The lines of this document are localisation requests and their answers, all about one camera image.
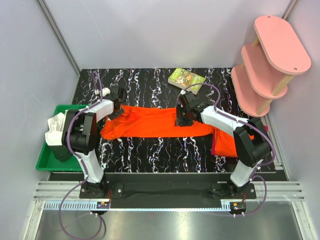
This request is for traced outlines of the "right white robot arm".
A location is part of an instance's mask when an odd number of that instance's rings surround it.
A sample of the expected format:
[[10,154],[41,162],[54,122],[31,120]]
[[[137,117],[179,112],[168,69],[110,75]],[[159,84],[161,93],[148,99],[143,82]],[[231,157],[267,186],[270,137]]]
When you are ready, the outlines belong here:
[[263,160],[274,157],[274,146],[260,118],[236,117],[215,105],[200,101],[191,91],[182,90],[176,106],[176,125],[195,122],[215,127],[233,137],[238,163],[227,185],[228,195],[239,198]]

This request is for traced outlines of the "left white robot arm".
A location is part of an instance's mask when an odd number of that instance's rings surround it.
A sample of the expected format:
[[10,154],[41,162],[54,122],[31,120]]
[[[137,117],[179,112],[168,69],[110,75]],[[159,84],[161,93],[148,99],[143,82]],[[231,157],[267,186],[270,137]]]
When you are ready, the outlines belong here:
[[66,112],[61,138],[62,144],[78,160],[84,179],[92,184],[90,192],[97,198],[103,198],[108,193],[95,152],[97,123],[105,117],[113,120],[120,116],[124,112],[122,104],[127,99],[127,91],[123,87],[113,86],[104,90],[102,99],[96,103]]

